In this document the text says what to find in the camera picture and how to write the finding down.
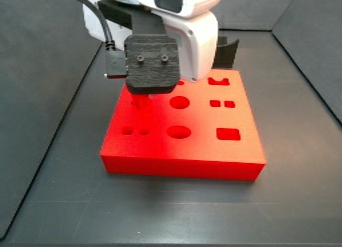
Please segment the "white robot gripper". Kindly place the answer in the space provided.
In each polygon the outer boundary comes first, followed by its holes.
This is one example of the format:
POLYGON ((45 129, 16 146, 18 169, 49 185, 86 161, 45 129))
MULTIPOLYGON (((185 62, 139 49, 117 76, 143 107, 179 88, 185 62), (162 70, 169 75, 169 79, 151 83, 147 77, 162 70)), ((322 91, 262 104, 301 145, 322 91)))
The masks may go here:
POLYGON ((179 51, 181 78, 197 82, 203 79, 213 67, 217 41, 218 20, 208 11, 191 18, 154 11, 162 17, 166 32, 177 40, 179 51))

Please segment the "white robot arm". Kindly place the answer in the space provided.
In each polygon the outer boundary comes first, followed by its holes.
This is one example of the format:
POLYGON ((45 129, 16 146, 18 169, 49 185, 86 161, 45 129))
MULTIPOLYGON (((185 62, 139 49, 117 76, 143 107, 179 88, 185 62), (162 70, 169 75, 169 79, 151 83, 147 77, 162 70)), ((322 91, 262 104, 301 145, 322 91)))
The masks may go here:
MULTIPOLYGON (((89 0, 94 5, 101 0, 89 0)), ((203 79, 213 67, 218 20, 212 9, 221 0, 111 0, 119 4, 146 6, 162 17, 166 32, 177 40, 181 78, 203 79)))

